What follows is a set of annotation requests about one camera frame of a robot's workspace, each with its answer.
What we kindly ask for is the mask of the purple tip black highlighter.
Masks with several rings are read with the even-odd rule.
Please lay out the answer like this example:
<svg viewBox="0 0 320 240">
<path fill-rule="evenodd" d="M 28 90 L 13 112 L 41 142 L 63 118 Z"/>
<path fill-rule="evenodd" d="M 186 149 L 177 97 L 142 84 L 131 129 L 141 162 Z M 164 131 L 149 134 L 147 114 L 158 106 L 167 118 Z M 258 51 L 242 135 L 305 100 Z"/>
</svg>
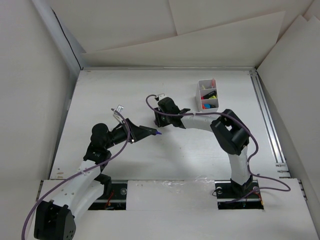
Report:
<svg viewBox="0 0 320 240">
<path fill-rule="evenodd" d="M 151 127 L 147 127 L 147 126 L 142 126 L 140 125 L 139 126 L 140 129 L 143 129 L 144 131 L 147 131 L 149 133 L 149 135 L 153 135 L 153 136 L 156 136 L 156 135 L 161 135 L 162 133 L 159 132 L 157 129 L 155 128 L 151 128 Z"/>
</svg>

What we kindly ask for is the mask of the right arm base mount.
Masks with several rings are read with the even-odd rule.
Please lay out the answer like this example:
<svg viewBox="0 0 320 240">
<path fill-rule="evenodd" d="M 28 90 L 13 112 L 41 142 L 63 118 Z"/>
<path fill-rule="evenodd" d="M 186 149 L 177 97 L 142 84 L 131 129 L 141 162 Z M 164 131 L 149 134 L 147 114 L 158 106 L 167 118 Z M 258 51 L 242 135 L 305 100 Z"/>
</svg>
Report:
<svg viewBox="0 0 320 240">
<path fill-rule="evenodd" d="M 249 186 L 249 189 L 244 192 L 236 193 L 232 189 L 230 181 L 216 181 L 215 190 L 212 192 L 212 196 L 216 197 L 219 210 L 263 210 L 264 204 L 260 193 L 252 193 L 238 201 L 228 203 L 247 195 L 254 187 L 258 186 L 258 181 L 254 180 Z"/>
</svg>

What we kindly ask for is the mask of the yellow cap black highlighter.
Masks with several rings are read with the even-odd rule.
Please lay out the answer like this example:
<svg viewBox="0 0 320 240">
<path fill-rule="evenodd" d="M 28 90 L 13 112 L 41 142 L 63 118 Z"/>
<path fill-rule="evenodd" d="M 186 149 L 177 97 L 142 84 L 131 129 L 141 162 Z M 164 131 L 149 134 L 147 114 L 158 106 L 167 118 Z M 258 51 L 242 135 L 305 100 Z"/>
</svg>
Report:
<svg viewBox="0 0 320 240">
<path fill-rule="evenodd" d="M 202 100 L 216 99 L 216 98 L 217 98 L 217 92 L 215 90 L 211 91 L 201 97 Z"/>
</svg>

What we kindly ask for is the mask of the pink cap black highlighter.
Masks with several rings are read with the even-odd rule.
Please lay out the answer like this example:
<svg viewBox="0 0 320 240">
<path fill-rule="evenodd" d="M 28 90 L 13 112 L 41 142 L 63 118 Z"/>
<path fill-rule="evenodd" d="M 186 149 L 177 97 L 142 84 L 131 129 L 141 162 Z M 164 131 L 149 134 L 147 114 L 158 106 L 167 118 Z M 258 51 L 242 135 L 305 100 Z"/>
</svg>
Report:
<svg viewBox="0 0 320 240">
<path fill-rule="evenodd" d="M 205 99 L 209 99 L 210 97 L 214 96 L 215 94 L 214 93 L 207 93 L 205 94 L 204 96 L 201 97 L 202 100 L 205 100 Z"/>
</svg>

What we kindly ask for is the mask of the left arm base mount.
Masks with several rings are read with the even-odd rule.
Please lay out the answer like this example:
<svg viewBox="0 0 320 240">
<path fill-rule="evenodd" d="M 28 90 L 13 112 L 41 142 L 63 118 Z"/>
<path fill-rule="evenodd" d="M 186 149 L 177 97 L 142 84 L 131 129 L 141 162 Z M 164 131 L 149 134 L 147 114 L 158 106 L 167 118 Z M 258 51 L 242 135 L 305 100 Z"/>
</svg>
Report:
<svg viewBox="0 0 320 240">
<path fill-rule="evenodd" d="M 103 194 L 88 208 L 91 211 L 123 211 L 127 206 L 128 181 L 112 180 L 105 174 L 100 174 L 96 179 L 104 189 Z"/>
</svg>

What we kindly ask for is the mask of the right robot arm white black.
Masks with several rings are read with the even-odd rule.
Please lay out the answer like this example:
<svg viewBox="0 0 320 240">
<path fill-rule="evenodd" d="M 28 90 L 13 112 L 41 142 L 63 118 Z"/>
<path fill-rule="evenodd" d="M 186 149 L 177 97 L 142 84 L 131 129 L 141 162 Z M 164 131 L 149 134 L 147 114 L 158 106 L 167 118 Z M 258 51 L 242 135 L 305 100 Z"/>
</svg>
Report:
<svg viewBox="0 0 320 240">
<path fill-rule="evenodd" d="M 172 98 L 165 94 L 155 97 L 155 124 L 158 127 L 172 125 L 181 129 L 197 129 L 213 133 L 222 150 L 229 157 L 231 167 L 231 191 L 237 197 L 249 192 L 253 181 L 248 171 L 248 145 L 250 135 L 239 117 L 231 110 L 223 112 L 188 113 L 189 108 L 179 109 Z"/>
</svg>

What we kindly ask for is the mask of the blue highlighter cap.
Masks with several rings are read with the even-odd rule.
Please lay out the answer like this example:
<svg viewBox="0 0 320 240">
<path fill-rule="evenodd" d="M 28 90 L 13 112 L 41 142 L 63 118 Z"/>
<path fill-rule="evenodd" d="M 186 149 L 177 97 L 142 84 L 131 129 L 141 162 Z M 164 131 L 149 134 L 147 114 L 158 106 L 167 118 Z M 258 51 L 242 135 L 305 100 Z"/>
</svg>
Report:
<svg viewBox="0 0 320 240">
<path fill-rule="evenodd" d="M 205 103 L 203 106 L 204 106 L 205 109 L 210 109 L 211 108 L 211 105 L 208 104 L 208 103 Z"/>
</svg>

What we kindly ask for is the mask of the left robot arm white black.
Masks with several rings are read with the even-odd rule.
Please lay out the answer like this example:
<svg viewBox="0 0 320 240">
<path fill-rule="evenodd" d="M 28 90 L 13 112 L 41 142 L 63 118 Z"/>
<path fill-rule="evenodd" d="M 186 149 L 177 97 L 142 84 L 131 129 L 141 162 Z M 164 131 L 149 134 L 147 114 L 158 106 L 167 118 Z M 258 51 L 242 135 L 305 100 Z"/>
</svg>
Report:
<svg viewBox="0 0 320 240">
<path fill-rule="evenodd" d="M 135 143 L 159 132 L 155 128 L 136 126 L 128 118 L 109 130 L 98 123 L 91 130 L 90 144 L 75 177 L 66 181 L 50 201 L 42 200 L 36 208 L 33 236 L 37 240 L 71 240 L 77 222 L 98 198 L 112 192 L 111 177 L 102 174 L 112 158 L 110 148 Z"/>
</svg>

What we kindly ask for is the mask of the pink clear pen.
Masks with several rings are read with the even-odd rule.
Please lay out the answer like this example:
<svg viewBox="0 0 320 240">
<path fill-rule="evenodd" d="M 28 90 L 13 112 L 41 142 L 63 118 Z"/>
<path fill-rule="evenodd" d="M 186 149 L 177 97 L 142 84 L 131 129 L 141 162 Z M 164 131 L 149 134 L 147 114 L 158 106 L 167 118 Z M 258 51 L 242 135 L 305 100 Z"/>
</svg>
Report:
<svg viewBox="0 0 320 240">
<path fill-rule="evenodd" d="M 214 78 L 211 80 L 211 88 L 212 89 L 216 88 L 216 80 Z"/>
</svg>

